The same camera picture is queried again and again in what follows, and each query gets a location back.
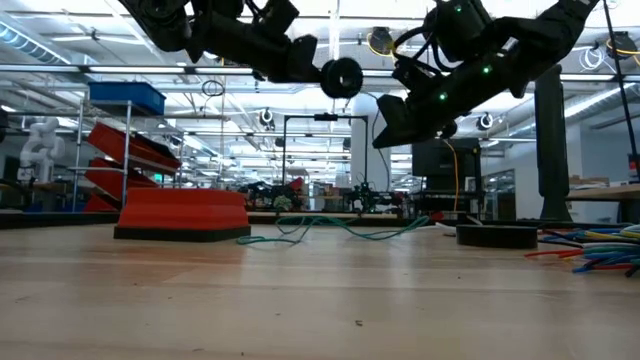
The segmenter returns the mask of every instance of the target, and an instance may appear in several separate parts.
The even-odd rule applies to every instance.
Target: blue bin
[[[133,115],[164,115],[165,96],[144,82],[91,82],[89,100],[95,107],[113,115],[127,114],[127,103],[133,104]]]

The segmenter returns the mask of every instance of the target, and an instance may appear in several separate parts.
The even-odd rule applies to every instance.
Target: colorful wires
[[[552,250],[526,254],[525,257],[555,255],[559,259],[582,257],[587,262],[573,269],[574,273],[591,271],[626,270],[625,276],[632,277],[640,270],[640,226],[624,229],[591,229],[562,234],[543,230],[549,235],[540,243],[569,246],[577,250]]]

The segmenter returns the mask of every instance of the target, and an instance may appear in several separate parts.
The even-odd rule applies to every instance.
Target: green cable
[[[293,222],[292,220],[298,220],[298,219],[300,220],[299,223],[298,221],[295,221],[297,224],[284,224],[286,222]],[[304,225],[308,219],[311,219],[311,222],[307,225]],[[420,217],[416,219],[414,222],[412,222],[411,224],[409,224],[408,226],[400,230],[385,230],[385,231],[377,231],[373,233],[358,233],[356,231],[353,231],[351,227],[349,227],[349,224],[356,220],[357,219],[342,221],[340,219],[326,217],[326,216],[284,217],[276,221],[276,227],[282,233],[280,237],[268,238],[264,236],[243,236],[238,240],[236,240],[236,243],[238,245],[250,245],[250,244],[265,243],[265,242],[285,242],[285,243],[296,245],[302,242],[302,239],[304,238],[304,236],[307,234],[307,232],[309,232],[309,230],[311,230],[313,226],[337,226],[357,237],[367,239],[367,240],[372,240],[372,241],[381,241],[381,240],[387,240],[392,237],[404,234],[408,231],[413,231],[421,226],[424,226],[427,224],[427,222],[429,222],[429,217],[427,216]],[[289,226],[293,225],[294,226],[293,230],[285,230],[282,228],[282,226],[287,226],[287,225]],[[283,237],[285,235],[291,235],[302,228],[304,228],[304,232],[300,235],[300,237],[297,240],[286,239]]]

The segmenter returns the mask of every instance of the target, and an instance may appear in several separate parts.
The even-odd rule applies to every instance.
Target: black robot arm
[[[255,70],[271,82],[320,83],[332,98],[350,98],[362,87],[362,69],[352,59],[313,66],[317,39],[295,40],[285,32],[299,12],[289,0],[269,0],[263,9],[253,0],[119,0],[161,50],[186,50],[192,62],[205,51]],[[185,6],[191,2],[194,16]],[[251,24],[238,20],[245,4]]]
[[[409,89],[405,101],[384,95],[378,106],[387,128],[376,148],[434,138],[475,107],[509,89],[523,97],[527,84],[567,56],[599,0],[560,0],[536,19],[491,20],[480,0],[437,1],[425,19],[427,44],[449,61],[447,76],[416,58],[399,57],[393,77]],[[510,38],[517,43],[503,49]]]

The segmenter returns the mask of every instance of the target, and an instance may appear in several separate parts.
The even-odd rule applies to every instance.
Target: white humanoid robot
[[[52,181],[54,160],[64,156],[64,140],[56,136],[58,119],[50,118],[45,122],[35,123],[30,126],[29,140],[20,152],[20,170],[18,180],[23,182],[35,182],[47,184]],[[39,168],[38,176],[35,176],[36,166]]]

